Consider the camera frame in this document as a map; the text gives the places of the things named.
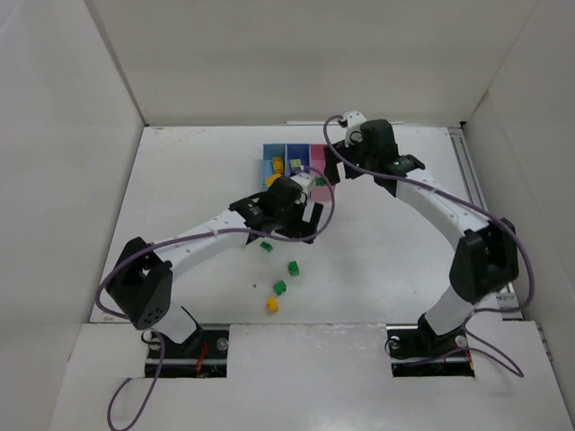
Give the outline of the yellow rounded lego brick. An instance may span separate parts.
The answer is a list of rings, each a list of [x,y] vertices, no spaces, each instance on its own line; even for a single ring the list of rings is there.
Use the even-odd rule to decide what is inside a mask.
[[[279,177],[279,176],[278,176],[277,174],[273,174],[273,175],[269,176],[269,177],[266,179],[265,184],[266,184],[268,187],[271,186],[278,177]]]

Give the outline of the yellow arch lego brick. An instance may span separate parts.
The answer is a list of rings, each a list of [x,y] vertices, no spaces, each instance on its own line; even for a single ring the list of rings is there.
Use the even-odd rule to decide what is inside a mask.
[[[272,158],[272,170],[274,174],[283,175],[285,173],[285,164],[282,157]]]

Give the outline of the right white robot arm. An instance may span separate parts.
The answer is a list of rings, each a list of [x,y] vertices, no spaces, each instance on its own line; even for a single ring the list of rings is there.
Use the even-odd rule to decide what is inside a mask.
[[[368,120],[357,111],[333,119],[346,136],[324,148],[329,182],[340,182],[340,163],[348,179],[371,176],[430,222],[454,250],[447,290],[419,317],[414,330],[397,330],[389,337],[400,358],[439,355],[486,296],[518,277],[515,228],[444,191],[422,161],[400,154],[389,121]]]

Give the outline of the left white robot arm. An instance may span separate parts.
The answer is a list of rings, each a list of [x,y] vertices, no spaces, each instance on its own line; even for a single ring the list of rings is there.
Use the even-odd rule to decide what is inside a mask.
[[[169,240],[130,240],[106,278],[104,289],[137,330],[151,330],[184,351],[203,337],[197,320],[172,300],[173,283],[217,254],[259,237],[277,235],[311,243],[323,205],[311,201],[314,175],[279,176],[264,191],[232,203],[206,223]]]

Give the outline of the pink container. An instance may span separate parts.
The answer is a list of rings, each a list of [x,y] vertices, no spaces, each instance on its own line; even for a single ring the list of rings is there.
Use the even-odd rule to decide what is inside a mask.
[[[309,162],[311,167],[320,173],[324,172],[326,161],[323,145],[309,145]],[[316,178],[316,185],[312,189],[311,198],[318,202],[329,202],[331,194],[328,186],[316,171],[313,171],[313,175]]]

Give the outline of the light green lego brick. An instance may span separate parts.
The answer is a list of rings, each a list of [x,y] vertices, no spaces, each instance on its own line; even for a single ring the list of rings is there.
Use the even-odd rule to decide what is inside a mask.
[[[300,159],[292,159],[290,161],[290,167],[292,170],[298,170],[302,167],[302,163]]]

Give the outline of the small dark green lego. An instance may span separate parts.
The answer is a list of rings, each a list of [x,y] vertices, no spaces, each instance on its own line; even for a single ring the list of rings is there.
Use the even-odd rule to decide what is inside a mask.
[[[273,251],[273,246],[268,243],[268,242],[262,242],[260,244],[261,248],[264,249],[266,252],[272,252]]]

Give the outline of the light blue container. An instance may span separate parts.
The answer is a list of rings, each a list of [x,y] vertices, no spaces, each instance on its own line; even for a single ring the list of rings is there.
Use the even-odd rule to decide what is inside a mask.
[[[268,187],[267,179],[275,173],[273,162],[275,158],[282,160],[283,172],[287,173],[287,145],[281,143],[263,144],[261,150],[261,186],[264,189]]]

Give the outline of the small yellow lego brick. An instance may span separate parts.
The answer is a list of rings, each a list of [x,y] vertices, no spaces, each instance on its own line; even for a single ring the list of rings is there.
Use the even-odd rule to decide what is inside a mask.
[[[279,305],[275,297],[268,297],[266,300],[266,307],[268,312],[275,313],[279,310]]]

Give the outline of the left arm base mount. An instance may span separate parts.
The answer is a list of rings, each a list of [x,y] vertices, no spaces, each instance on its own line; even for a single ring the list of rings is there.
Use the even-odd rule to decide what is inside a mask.
[[[229,335],[229,325],[209,324],[191,347],[177,345],[163,336],[165,350],[159,377],[226,378]]]

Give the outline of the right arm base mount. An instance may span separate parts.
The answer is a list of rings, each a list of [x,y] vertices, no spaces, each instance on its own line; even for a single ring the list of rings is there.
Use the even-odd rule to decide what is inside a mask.
[[[387,325],[386,336],[393,377],[475,377],[462,327],[438,336],[420,317],[414,324]]]

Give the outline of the aluminium rail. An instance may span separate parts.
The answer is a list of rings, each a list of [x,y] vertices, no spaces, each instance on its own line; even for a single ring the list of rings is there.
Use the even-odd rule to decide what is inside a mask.
[[[487,210],[488,205],[473,165],[471,153],[465,141],[463,129],[452,126],[447,128],[447,133],[452,142],[468,200],[476,206]],[[518,297],[512,283],[508,283],[498,293],[490,296],[482,304],[482,307],[485,308],[497,308],[500,311],[501,319],[504,321],[523,321],[525,316],[521,311],[508,312],[508,309],[518,306]]]

